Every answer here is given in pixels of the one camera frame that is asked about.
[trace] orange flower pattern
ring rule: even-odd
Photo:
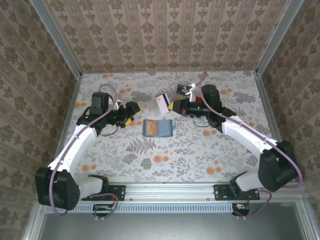
[[[155,97],[167,93],[172,100],[181,79],[196,82],[198,75],[199,72],[108,73],[107,77],[106,73],[84,74],[77,97],[80,106],[73,110],[67,140],[78,117],[90,104],[92,93],[101,84],[111,83],[121,93],[119,100],[124,103],[138,102],[142,109],[128,127],[119,128],[109,137],[98,137],[84,154],[78,167],[79,174],[103,175],[112,182],[208,182],[229,181],[231,176],[243,170],[256,168],[258,159],[241,143],[217,129],[196,127],[191,118],[175,112],[160,114]],[[235,111],[253,128],[270,135],[263,106],[258,102],[259,92],[252,72],[217,71],[208,72],[208,75],[206,83],[215,84],[219,91],[226,91],[226,94],[220,95],[224,106]],[[113,94],[108,88],[103,88],[103,91]],[[143,137],[144,119],[173,120],[173,137]],[[205,118],[194,121],[199,126],[208,124]],[[114,130],[115,126],[107,125],[102,132],[108,134]]]

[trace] cable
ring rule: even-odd
[[[193,124],[194,124],[196,127],[198,127],[198,128],[207,128],[207,127],[210,126],[209,124],[208,124],[207,126],[199,126],[199,125],[197,125],[197,124],[195,123],[195,116],[192,118],[192,122],[193,122]]]
[[[249,195],[249,194],[248,194],[248,201],[247,201],[246,204],[248,204],[248,205],[249,205],[249,208],[250,208],[250,195]]]
[[[117,206],[118,206],[118,203],[119,203],[119,199],[118,199],[117,195],[115,195],[115,194],[113,194],[113,193],[91,194],[89,197],[103,197],[103,196],[112,196],[112,197],[115,198],[115,206],[113,207],[113,209],[112,209],[106,216],[103,217],[103,219],[106,219],[106,218],[110,217],[110,216],[114,213],[114,211],[117,209]],[[101,209],[101,208],[103,208],[103,207],[105,207],[105,206],[97,206],[97,207],[94,209],[93,215],[95,216],[95,219],[96,219],[96,220],[97,220],[98,218],[101,218],[101,219],[102,219],[102,217],[97,216],[97,210],[98,210],[98,209]]]
[[[119,129],[119,127],[117,126],[117,127],[116,127],[116,130],[115,130],[113,133],[110,133],[110,134],[107,134],[107,135],[102,135],[102,133],[100,133],[100,136],[102,136],[102,137],[109,137],[109,136],[115,134],[115,133],[118,131],[118,129]]]
[[[216,110],[214,110],[206,101],[203,93],[202,93],[202,82],[204,81],[204,79],[207,77],[207,72],[205,71],[201,78],[200,78],[200,81],[199,81],[199,88],[200,88],[200,93],[201,93],[201,98],[202,98],[202,101],[203,103],[206,105],[206,107],[212,111],[213,113],[215,113],[216,115],[226,119],[226,120],[229,120],[237,125],[241,125],[241,122],[237,121],[237,120],[234,120],[233,118],[230,118],[230,117],[227,117],[225,115],[222,115],[221,113],[217,112]],[[260,140],[264,141],[266,144],[268,144],[269,146],[271,146],[272,148],[274,148],[278,153],[280,153],[284,158],[286,158],[289,163],[294,167],[294,169],[296,170],[296,172],[298,173],[298,176],[299,176],[299,182],[294,185],[294,186],[284,186],[286,188],[296,188],[298,186],[300,186],[303,182],[303,176],[302,176],[302,173],[300,171],[300,169],[298,168],[298,166],[294,163],[294,161],[292,161],[292,159],[287,155],[285,154],[281,149],[279,149],[276,145],[274,145],[272,142],[270,142],[269,140],[263,138],[260,134],[256,133],[255,131],[253,131],[250,127],[246,126],[245,124],[241,125],[243,128],[245,128],[246,130],[248,130],[250,133],[252,133],[253,135],[255,135],[256,137],[258,137]]]
[[[116,89],[108,84],[108,83],[105,83],[105,84],[102,84],[100,87],[99,87],[99,92],[101,90],[102,87],[104,86],[108,86],[110,87],[113,92],[114,92],[114,99],[115,101],[113,102],[112,106],[104,113],[102,114],[101,116],[97,117],[95,120],[93,120],[92,122],[90,122],[88,125],[86,125],[84,128],[82,128],[79,133],[72,139],[72,141],[70,142],[70,144],[66,147],[64,153],[62,154],[58,164],[55,166],[52,174],[51,174],[51,177],[50,177],[50,181],[49,181],[49,200],[50,200],[50,205],[51,205],[51,208],[52,208],[52,211],[54,212],[54,214],[58,215],[58,216],[64,216],[65,214],[67,214],[68,210],[66,210],[64,213],[59,213],[56,209],[56,206],[55,206],[55,203],[54,203],[54,196],[53,196],[53,186],[54,186],[54,178],[55,178],[55,175],[57,173],[57,170],[59,168],[59,166],[61,165],[62,161],[65,159],[67,153],[69,152],[69,150],[71,149],[71,147],[73,146],[73,144],[75,143],[75,141],[79,138],[79,136],[88,128],[90,128],[93,124],[95,124],[96,122],[98,122],[99,120],[103,119],[106,115],[108,115],[112,109],[115,107],[116,103],[117,103],[117,99],[118,99],[118,94],[117,94],[117,91]]]
[[[99,93],[101,92],[102,87],[104,87],[106,84],[102,84],[102,85],[99,87]],[[114,103],[115,101],[114,101],[113,97],[112,97],[109,93],[106,93],[106,94],[108,95],[108,97],[111,98],[112,102]]]
[[[265,203],[262,205],[262,207],[260,207],[260,209],[252,214],[249,214],[247,216],[243,216],[240,212],[238,211],[233,211],[234,213],[238,214],[239,216],[243,217],[243,219],[245,218],[250,218],[250,217],[253,217],[254,215],[260,213],[262,211],[262,209],[264,209],[267,204],[270,202],[271,198],[272,198],[272,193],[268,190],[264,190],[264,189],[259,189],[260,192],[264,192],[264,193],[267,193],[269,194],[269,198],[265,201]]]

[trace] metal frame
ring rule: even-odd
[[[243,71],[243,72],[254,72],[254,68],[237,68],[236,70],[233,68],[224,68],[224,69],[167,69],[167,70],[128,70],[128,71],[83,71],[82,74],[123,74],[123,73],[179,73],[179,72],[195,72],[195,73],[203,73],[203,72],[234,72],[234,71]]]
[[[276,117],[274,115],[274,111],[272,110],[271,103],[270,103],[270,100],[268,97],[268,93],[267,93],[265,84],[262,80],[262,77],[261,77],[261,75],[255,74],[254,79],[255,79],[256,86],[259,91],[260,99],[261,99],[262,106],[263,106],[263,109],[265,112],[266,120],[268,121],[268,124],[269,124],[272,138],[279,141],[279,142],[282,142],[283,139],[282,139],[281,133],[279,131]]]
[[[125,199],[122,203],[126,205],[145,204],[228,204],[235,201],[215,201],[214,185],[226,184],[226,182],[205,182],[205,183],[112,183],[111,185],[125,185]],[[260,200],[253,203],[263,203],[269,197],[267,193],[260,193]],[[271,203],[296,203],[299,218],[303,231],[308,240],[318,240],[319,230],[315,222],[315,217],[307,201],[307,195],[303,186],[297,188],[281,188],[272,194]],[[79,204],[111,204],[111,201],[79,201]],[[36,203],[23,240],[37,240],[42,228],[42,223],[47,206]]]
[[[82,82],[82,80],[80,78],[75,83],[75,86],[74,86],[74,89],[73,89],[73,93],[72,93],[72,97],[71,97],[71,100],[70,100],[70,104],[69,104],[69,107],[68,107],[68,111],[66,112],[66,116],[65,116],[65,119],[64,119],[63,127],[62,127],[62,130],[61,130],[61,135],[60,135],[60,138],[59,138],[59,142],[58,142],[58,144],[56,146],[55,154],[54,154],[54,158],[53,159],[57,158],[57,156],[59,155],[59,153],[62,151],[62,149],[65,146],[65,141],[66,141],[66,138],[67,138],[67,135],[68,135],[69,125],[70,125],[72,114],[74,112],[75,105],[76,105],[76,102],[77,102],[77,97],[78,97],[78,94],[79,94],[79,91],[80,91],[81,82]]]
[[[53,18],[50,15],[44,1],[42,0],[30,0],[32,6],[34,7],[36,13],[39,15],[41,21],[43,22],[46,30],[49,32],[51,38],[53,39],[55,45],[62,54],[65,62],[68,64],[71,72],[73,73],[76,80],[81,78],[81,68],[74,58],[70,48],[65,42],[64,38],[60,34]]]
[[[276,27],[256,67],[259,76],[261,76],[262,73],[265,71],[268,63],[270,62],[272,56],[275,54],[279,44],[284,38],[288,28],[293,22],[303,2],[304,0],[291,0],[289,2],[278,26]]]

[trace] gray panel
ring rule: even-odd
[[[230,213],[46,214],[40,240],[304,240],[295,203],[271,203],[246,220]]]

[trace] ventilation grille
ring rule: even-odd
[[[69,213],[93,213],[92,203],[79,203]],[[59,213],[65,212],[64,209],[57,208]],[[141,214],[176,214],[176,213],[232,213],[232,203],[119,203],[114,213],[141,213]],[[53,213],[50,206],[46,213]]]

